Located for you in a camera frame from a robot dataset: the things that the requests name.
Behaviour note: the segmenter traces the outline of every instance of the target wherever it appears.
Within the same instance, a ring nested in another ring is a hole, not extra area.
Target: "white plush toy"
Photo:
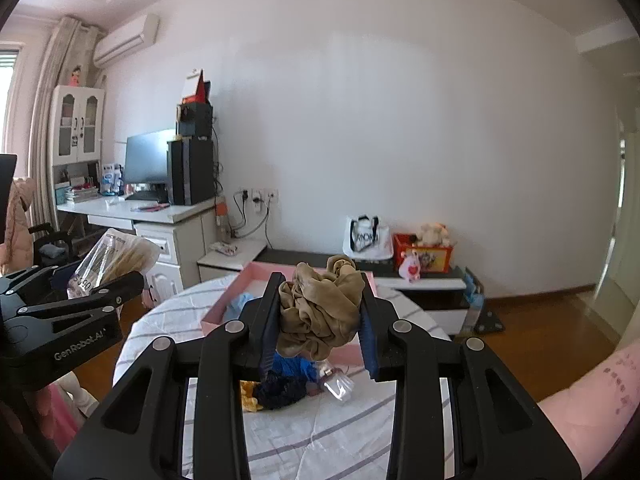
[[[416,236],[420,247],[451,247],[449,231],[443,224],[425,224],[420,227],[420,232],[416,233]]]

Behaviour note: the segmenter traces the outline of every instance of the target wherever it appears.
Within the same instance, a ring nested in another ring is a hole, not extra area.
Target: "clear plastic wrapper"
[[[145,274],[159,255],[160,247],[146,238],[109,229],[76,269],[66,286],[66,294],[70,300],[81,298],[96,286],[132,270]]]
[[[318,361],[316,363],[318,369],[319,384],[332,394],[340,402],[347,402],[351,399],[351,394],[355,383],[347,377],[340,368],[332,367],[328,360]]]

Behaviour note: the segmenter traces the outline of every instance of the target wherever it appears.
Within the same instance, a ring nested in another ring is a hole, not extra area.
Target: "plush toy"
[[[420,279],[420,258],[417,251],[413,250],[410,254],[404,251],[400,254],[404,260],[398,269],[398,274],[409,283],[413,283]]]
[[[416,233],[420,247],[451,247],[449,231],[443,224],[425,224]]]

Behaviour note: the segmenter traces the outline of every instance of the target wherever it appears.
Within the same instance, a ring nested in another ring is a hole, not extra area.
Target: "round metal joint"
[[[225,330],[231,334],[242,332],[243,328],[244,328],[244,323],[242,321],[238,321],[237,319],[234,319],[233,321],[229,321],[225,325]]]
[[[168,337],[159,337],[154,339],[152,346],[154,350],[166,350],[171,346],[171,340]]]
[[[403,334],[411,331],[411,323],[405,319],[398,319],[398,321],[394,322],[393,327],[396,332]]]
[[[477,337],[470,337],[466,340],[466,347],[474,352],[479,352],[484,348],[484,342],[482,342],[482,339],[478,339]]]

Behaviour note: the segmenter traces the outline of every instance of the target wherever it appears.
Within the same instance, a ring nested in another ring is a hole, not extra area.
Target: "stack of books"
[[[68,203],[77,204],[98,198],[98,190],[95,187],[87,187],[85,189],[69,189],[66,192],[66,201]]]

